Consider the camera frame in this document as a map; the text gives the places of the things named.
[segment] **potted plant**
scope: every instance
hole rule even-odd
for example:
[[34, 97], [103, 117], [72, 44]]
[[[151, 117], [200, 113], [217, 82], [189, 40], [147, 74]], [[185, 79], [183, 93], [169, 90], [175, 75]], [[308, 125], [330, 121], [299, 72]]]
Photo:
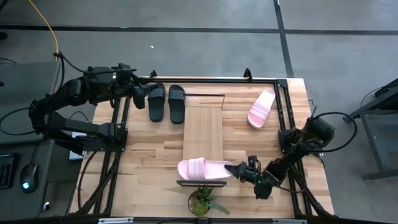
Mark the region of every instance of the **potted plant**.
[[215, 208], [229, 215], [229, 211], [216, 202], [216, 196], [211, 195], [212, 187], [198, 187], [188, 198], [188, 208], [197, 217], [204, 216], [209, 209]]

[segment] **desk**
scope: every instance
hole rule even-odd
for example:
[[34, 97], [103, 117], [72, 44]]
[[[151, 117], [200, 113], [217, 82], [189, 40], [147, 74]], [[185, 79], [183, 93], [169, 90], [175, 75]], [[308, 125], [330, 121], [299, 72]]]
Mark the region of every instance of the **desk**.
[[[288, 84], [295, 123], [297, 127], [302, 128], [310, 115], [304, 81], [288, 79]], [[273, 90], [272, 85], [253, 83], [179, 83], [179, 85], [185, 89], [186, 93], [225, 94], [224, 160], [236, 165], [241, 161], [247, 161], [247, 156], [255, 154], [265, 167], [271, 160], [282, 157], [277, 139], [277, 131], [280, 127], [276, 103], [274, 102], [272, 106], [264, 128], [256, 130], [246, 121], [247, 113], [256, 98], [264, 89]], [[282, 107], [285, 109], [284, 100], [282, 100]], [[109, 103], [101, 103], [96, 108], [94, 122], [110, 122], [112, 113], [113, 109]], [[181, 179], [177, 172], [177, 164], [182, 160], [184, 125], [171, 123], [167, 100], [163, 121], [159, 123], [149, 120], [147, 107], [137, 110], [132, 103], [127, 128], [129, 136], [126, 151], [121, 156], [111, 215], [113, 217], [194, 217], [187, 207], [187, 199], [196, 188], [181, 187], [176, 184], [176, 180]], [[97, 153], [87, 168], [81, 189], [83, 203], [98, 185], [102, 162], [103, 154]], [[303, 163], [309, 189], [324, 208], [333, 213], [321, 162], [315, 156], [307, 156], [303, 158]], [[231, 214], [225, 215], [217, 210], [210, 210], [206, 214], [208, 217], [294, 217], [290, 193], [273, 188], [268, 200], [256, 200], [253, 185], [242, 184], [234, 177], [228, 178], [227, 181], [227, 186], [214, 189], [213, 193], [218, 196], [217, 202], [225, 206]], [[286, 179], [282, 186], [289, 188], [289, 181]], [[77, 210], [76, 194], [71, 212], [75, 210]]]
[[395, 84], [397, 82], [398, 79], [381, 88], [375, 94], [377, 98], [350, 114], [354, 119], [361, 118], [379, 169], [379, 172], [365, 175], [364, 181], [398, 176], [398, 169], [394, 168], [389, 158], [391, 152], [398, 151], [395, 147], [397, 145], [395, 133], [398, 131], [396, 115], [398, 86]]
[[[33, 100], [54, 92], [59, 68], [57, 62], [1, 65], [0, 81], [4, 82], [4, 86], [0, 87], [0, 117], [14, 109], [29, 106]], [[4, 120], [2, 126], [11, 133], [32, 130], [27, 111], [11, 115]], [[35, 218], [40, 215], [47, 188], [52, 141], [42, 142], [34, 158], [39, 166], [38, 189], [34, 193], [25, 194], [21, 190], [19, 177], [22, 168], [30, 162], [35, 145], [42, 138], [41, 134], [10, 136], [0, 133], [0, 154], [15, 152], [19, 155], [12, 188], [0, 190], [0, 220]]]
[[40, 215], [43, 207], [45, 189], [47, 188], [47, 174], [49, 172], [53, 141], [45, 140], [38, 147], [34, 163], [39, 165], [39, 187], [31, 194], [22, 192], [19, 176], [22, 168], [29, 164], [34, 147], [37, 143], [1, 146], [1, 154], [18, 153], [12, 188], [0, 190], [0, 220], [17, 220], [35, 218]]

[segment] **wooden table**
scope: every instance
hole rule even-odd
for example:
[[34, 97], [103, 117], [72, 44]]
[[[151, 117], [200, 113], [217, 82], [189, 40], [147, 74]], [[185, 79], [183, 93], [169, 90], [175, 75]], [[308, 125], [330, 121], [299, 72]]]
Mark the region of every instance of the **wooden table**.
[[[298, 128], [302, 128], [310, 115], [304, 81], [300, 78], [288, 79], [288, 84], [295, 123]], [[180, 83], [179, 85], [186, 93], [225, 94], [222, 114], [224, 160], [236, 165], [241, 161], [247, 161], [250, 155], [257, 155], [264, 168], [271, 160], [282, 157], [277, 139], [280, 127], [276, 102], [262, 129], [252, 128], [246, 120], [256, 98], [264, 89], [273, 90], [272, 85], [223, 83]], [[283, 91], [280, 91], [280, 94], [284, 114], [287, 114]], [[95, 111], [94, 122], [99, 124], [110, 122], [112, 112], [113, 109], [108, 102], [99, 104]], [[289, 127], [289, 121], [285, 119], [285, 122]], [[171, 123], [167, 99], [164, 118], [159, 123], [149, 120], [147, 107], [137, 110], [131, 102], [127, 128], [129, 136], [126, 151], [122, 153], [120, 161], [111, 215], [113, 217], [194, 217], [187, 207], [187, 200], [196, 188], [181, 187], [176, 184], [176, 180], [181, 179], [177, 172], [177, 164], [182, 160], [184, 125]], [[103, 153], [97, 153], [87, 168], [81, 188], [82, 203], [98, 185], [103, 156]], [[303, 164], [308, 188], [324, 208], [333, 213], [322, 163], [315, 156], [307, 156], [303, 158]], [[218, 196], [217, 202], [225, 206], [231, 214], [210, 210], [206, 214], [208, 217], [294, 217], [290, 193], [273, 188], [268, 200], [256, 200], [252, 184], [242, 184], [234, 177], [228, 178], [227, 181], [227, 186], [214, 189], [213, 193]], [[282, 186], [289, 188], [289, 181], [286, 179]], [[76, 194], [71, 212], [75, 210], [77, 210]]]

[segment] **yellow cable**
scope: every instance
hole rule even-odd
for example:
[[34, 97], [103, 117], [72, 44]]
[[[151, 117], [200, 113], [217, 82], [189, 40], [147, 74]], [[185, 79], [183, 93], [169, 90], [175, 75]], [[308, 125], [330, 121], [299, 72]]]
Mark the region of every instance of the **yellow cable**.
[[55, 34], [54, 34], [54, 31], [52, 30], [52, 28], [51, 28], [51, 26], [50, 26], [50, 24], [47, 22], [47, 20], [45, 20], [45, 18], [44, 18], [44, 16], [40, 13], [40, 11], [36, 8], [36, 6], [35, 6], [35, 4], [33, 4], [33, 2], [31, 1], [31, 0], [29, 0], [29, 2], [30, 2], [30, 4], [33, 6], [33, 8], [35, 8], [36, 9], [36, 11], [37, 11], [37, 13], [39, 13], [39, 15], [40, 15], [40, 17], [44, 20], [44, 22], [47, 24], [47, 26], [49, 27], [49, 29], [50, 29], [50, 31], [51, 31], [51, 33], [52, 33], [52, 36], [54, 37], [54, 40], [55, 40], [55, 53], [59, 53], [59, 51], [58, 51], [58, 40], [57, 40], [57, 37], [55, 36]]

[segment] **metal bracket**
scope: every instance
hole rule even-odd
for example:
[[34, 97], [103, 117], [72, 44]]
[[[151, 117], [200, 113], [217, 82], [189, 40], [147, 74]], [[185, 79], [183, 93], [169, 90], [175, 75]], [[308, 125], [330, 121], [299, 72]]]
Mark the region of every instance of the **metal bracket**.
[[279, 147], [280, 151], [286, 155], [292, 150], [292, 146], [290, 144], [286, 144], [285, 138], [292, 132], [291, 129], [279, 130], [278, 131], [278, 139], [279, 139]]
[[95, 138], [94, 140], [86, 140], [83, 150], [87, 152], [124, 152], [126, 148], [127, 142], [127, 135], [128, 135], [127, 128], [118, 128], [118, 138], [116, 142], [114, 141], [103, 141], [100, 138]]
[[149, 78], [154, 78], [155, 76], [157, 76], [156, 71], [155, 70], [151, 71]]
[[280, 86], [282, 86], [283, 88], [287, 88], [287, 87], [288, 87], [288, 85], [287, 85], [287, 80], [286, 80], [286, 79], [277, 79], [276, 82], [277, 82]]
[[246, 68], [246, 69], [245, 69], [244, 74], [243, 74], [243, 77], [244, 77], [244, 78], [249, 77], [249, 78], [248, 78], [249, 82], [253, 82], [253, 76], [251, 75], [251, 72], [250, 72], [250, 69], [249, 69], [249, 68]]
[[294, 220], [294, 219], [273, 219], [273, 224], [307, 224], [306, 220]]
[[224, 187], [226, 185], [226, 181], [217, 181], [217, 180], [177, 180], [177, 184], [181, 187], [199, 187], [207, 185], [209, 187]]
[[134, 217], [131, 218], [100, 218], [98, 224], [123, 224], [133, 223]]

